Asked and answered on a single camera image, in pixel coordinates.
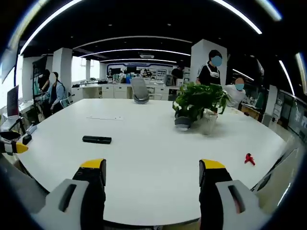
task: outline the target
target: red clip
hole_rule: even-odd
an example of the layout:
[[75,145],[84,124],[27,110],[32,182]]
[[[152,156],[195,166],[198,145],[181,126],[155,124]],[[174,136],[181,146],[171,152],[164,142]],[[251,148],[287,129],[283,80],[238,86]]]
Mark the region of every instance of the red clip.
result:
[[253,165],[255,165],[254,159],[250,153],[246,154],[244,163],[246,164],[247,162],[251,162]]

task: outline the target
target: laptop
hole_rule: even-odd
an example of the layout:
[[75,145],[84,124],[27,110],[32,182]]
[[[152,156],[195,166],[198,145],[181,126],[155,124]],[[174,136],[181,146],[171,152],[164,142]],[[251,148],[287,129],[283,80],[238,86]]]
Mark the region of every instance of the laptop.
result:
[[6,106],[8,119],[1,125],[1,131],[10,130],[16,124],[16,121],[19,119],[18,88],[19,85],[8,91]]

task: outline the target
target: window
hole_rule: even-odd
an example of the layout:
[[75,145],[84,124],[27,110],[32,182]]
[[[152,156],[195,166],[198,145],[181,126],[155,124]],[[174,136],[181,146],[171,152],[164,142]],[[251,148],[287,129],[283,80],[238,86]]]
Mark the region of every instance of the window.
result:
[[6,106],[8,91],[14,87],[14,71],[15,68],[10,71],[2,84],[0,80],[0,108]]
[[86,79],[86,59],[72,57],[71,60],[71,81],[82,81]]
[[100,62],[91,60],[90,78],[99,78]]
[[23,63],[24,57],[22,55],[18,55],[17,59],[17,70],[16,70],[16,85],[19,85],[18,88],[18,99],[23,97]]

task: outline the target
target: black ceiling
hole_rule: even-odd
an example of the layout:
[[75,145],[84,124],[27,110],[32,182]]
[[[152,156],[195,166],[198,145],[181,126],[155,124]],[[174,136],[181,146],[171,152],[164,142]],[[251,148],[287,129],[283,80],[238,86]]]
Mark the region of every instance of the black ceiling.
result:
[[[29,24],[22,40],[54,11],[69,2],[51,0]],[[283,20],[274,22],[254,0],[227,0],[243,12],[263,34],[257,34],[243,20],[211,0],[83,0],[50,22],[25,50],[25,57],[50,54],[61,47],[74,48],[97,40],[151,35],[191,41],[180,42],[158,38],[125,38],[82,46],[81,49],[99,52],[114,49],[148,48],[190,54],[191,46],[202,38],[227,48],[231,55],[229,69],[249,73],[242,64],[245,55],[256,56],[263,65],[270,83],[290,92],[289,84],[278,60],[284,61],[295,91],[302,94],[299,72],[294,55],[306,49],[306,4],[298,0],[274,0]],[[190,58],[162,52],[149,52],[155,59],[183,60]],[[74,55],[85,53],[74,51]],[[87,58],[102,60],[140,58],[137,51],[101,54]]]

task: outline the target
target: round table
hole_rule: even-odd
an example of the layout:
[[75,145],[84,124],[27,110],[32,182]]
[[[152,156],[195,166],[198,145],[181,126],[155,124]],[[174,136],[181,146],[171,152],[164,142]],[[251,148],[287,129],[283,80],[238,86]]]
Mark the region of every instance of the round table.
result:
[[[285,147],[277,134],[236,109],[218,116],[211,136],[177,130],[174,113],[169,101],[83,99],[40,123],[19,158],[48,191],[71,179],[83,162],[106,159],[104,219],[152,226],[200,217],[200,159],[219,161],[252,188]],[[84,135],[112,137],[112,143],[85,143]],[[256,166],[244,164],[247,153]]]

